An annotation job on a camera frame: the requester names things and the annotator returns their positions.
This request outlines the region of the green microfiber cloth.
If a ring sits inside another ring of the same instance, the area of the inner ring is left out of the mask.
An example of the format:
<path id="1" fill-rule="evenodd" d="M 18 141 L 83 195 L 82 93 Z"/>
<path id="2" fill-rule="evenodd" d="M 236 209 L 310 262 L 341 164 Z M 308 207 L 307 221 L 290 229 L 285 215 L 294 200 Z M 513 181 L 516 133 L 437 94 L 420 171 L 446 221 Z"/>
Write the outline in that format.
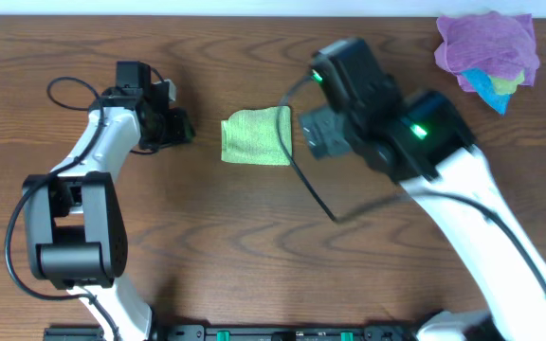
<path id="1" fill-rule="evenodd" d="M 292 153 L 291 109 L 288 106 L 240 110 L 221 121 L 221 160 L 227 163 L 289 166 L 277 135 L 280 115 L 282 141 Z"/>

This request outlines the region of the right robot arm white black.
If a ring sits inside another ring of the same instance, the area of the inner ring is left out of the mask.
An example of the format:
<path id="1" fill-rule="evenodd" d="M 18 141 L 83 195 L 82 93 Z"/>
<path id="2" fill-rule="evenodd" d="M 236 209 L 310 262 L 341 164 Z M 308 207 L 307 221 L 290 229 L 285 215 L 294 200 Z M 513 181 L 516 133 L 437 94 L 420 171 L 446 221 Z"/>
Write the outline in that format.
<path id="1" fill-rule="evenodd" d="M 546 263 L 504 201 L 454 105 L 426 91 L 373 108 L 324 105 L 300 116 L 317 158 L 347 152 L 387 174 L 439 226 L 487 308 L 441 311 L 417 340 L 546 340 Z"/>

